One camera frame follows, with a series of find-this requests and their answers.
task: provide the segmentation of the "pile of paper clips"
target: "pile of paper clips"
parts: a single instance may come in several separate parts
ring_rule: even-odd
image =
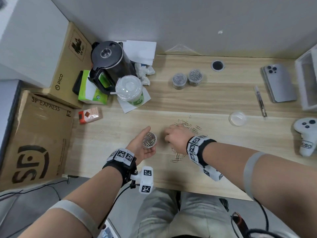
[[[174,125],[182,124],[182,125],[184,125],[184,127],[188,128],[190,131],[192,131],[194,133],[194,135],[198,135],[199,131],[201,131],[202,128],[200,128],[197,125],[195,127],[192,127],[192,125],[188,123],[189,120],[191,119],[191,117],[192,116],[189,116],[186,121],[184,121],[183,119],[178,119],[177,120],[178,123],[175,122]],[[173,148],[172,148],[172,151],[175,154],[175,159],[171,160],[172,163],[178,163],[186,156],[186,155],[182,155],[182,157],[180,157],[180,153],[177,153]]]

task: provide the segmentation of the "silver smartphone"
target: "silver smartphone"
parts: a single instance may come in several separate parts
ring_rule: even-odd
[[[273,103],[296,100],[295,88],[287,69],[281,64],[261,68],[261,75],[267,85]]]

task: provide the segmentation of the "black kettle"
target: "black kettle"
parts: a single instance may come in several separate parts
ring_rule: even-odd
[[[105,41],[94,43],[91,52],[93,68],[89,72],[88,80],[104,94],[109,95],[115,92],[115,87],[119,78],[127,75],[136,76],[132,62],[123,50],[123,43]],[[107,79],[109,87],[105,87],[100,81],[103,76]]]

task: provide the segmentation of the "crumpled tissue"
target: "crumpled tissue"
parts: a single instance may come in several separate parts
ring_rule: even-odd
[[[141,80],[142,85],[150,85],[150,80],[146,75],[153,75],[155,73],[152,66],[142,66],[140,63],[136,63],[134,66],[137,77]]]

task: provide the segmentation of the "gray elastic arm band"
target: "gray elastic arm band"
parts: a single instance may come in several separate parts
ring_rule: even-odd
[[[87,230],[91,233],[93,238],[97,238],[99,235],[99,230],[93,218],[80,206],[69,200],[61,200],[54,204],[49,209],[60,208],[75,216],[78,220],[83,223]]]
[[[244,191],[247,193],[247,195],[254,200],[254,197],[252,195],[251,190],[251,184],[252,184],[252,173],[254,166],[256,165],[256,162],[258,159],[262,156],[266,155],[266,153],[263,152],[257,152],[253,154],[247,161],[244,167],[243,171],[243,183],[244,183]]]

